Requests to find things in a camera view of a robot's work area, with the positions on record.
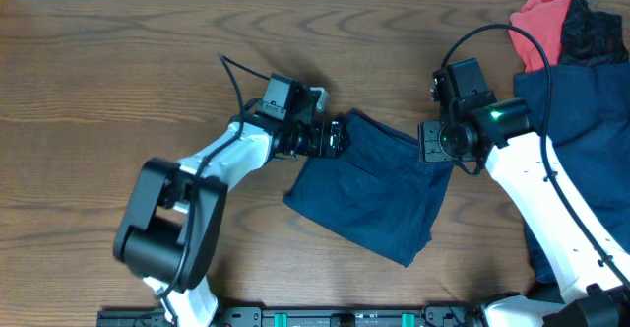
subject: dark blue cloth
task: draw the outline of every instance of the dark blue cloth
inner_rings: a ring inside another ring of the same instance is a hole
[[[558,66],[552,69],[549,137],[567,174],[603,226],[630,251],[630,64]],[[517,75],[514,92],[525,98],[536,128],[547,95],[543,70]],[[542,248],[526,227],[537,279],[555,281]]]
[[[284,202],[336,234],[404,266],[431,240],[453,166],[422,164],[417,140],[357,111],[336,160],[309,159]]]

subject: clothing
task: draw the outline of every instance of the clothing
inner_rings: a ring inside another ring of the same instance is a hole
[[[614,239],[630,251],[630,64],[552,68],[548,134],[567,174]],[[548,92],[543,70],[514,78],[539,128]],[[537,279],[555,277],[536,241],[526,239]]]
[[[558,64],[562,23],[571,0],[528,0],[521,12],[513,13],[510,21],[515,27],[530,33],[540,43],[551,66]],[[534,45],[519,33],[510,31],[516,52],[525,62],[525,72],[541,69],[544,64]]]
[[[596,66],[628,62],[621,16],[592,12],[586,0],[572,0],[562,26],[563,65]]]
[[[284,202],[375,253],[408,266],[428,241],[453,166],[422,164],[417,140],[352,111],[349,147],[308,159]]]

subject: pile of clothes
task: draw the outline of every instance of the pile of clothes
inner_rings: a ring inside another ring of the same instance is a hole
[[[630,250],[630,64],[621,17],[586,0],[528,0],[510,20],[543,46],[552,66],[548,133],[558,158],[601,223]],[[525,73],[514,79],[536,127],[547,83],[534,46],[510,32]],[[309,159],[284,202],[340,236],[407,267],[431,239],[453,166],[423,164],[417,140],[358,111],[346,116],[351,145],[337,160]],[[555,280],[526,228],[536,276]]]
[[[593,12],[586,0],[528,0],[510,20],[531,33],[552,66],[549,137],[569,177],[603,226],[630,251],[630,64],[621,16]],[[510,32],[525,62],[514,93],[525,98],[538,122],[546,100],[546,76],[534,46]],[[537,279],[555,277],[526,227]]]

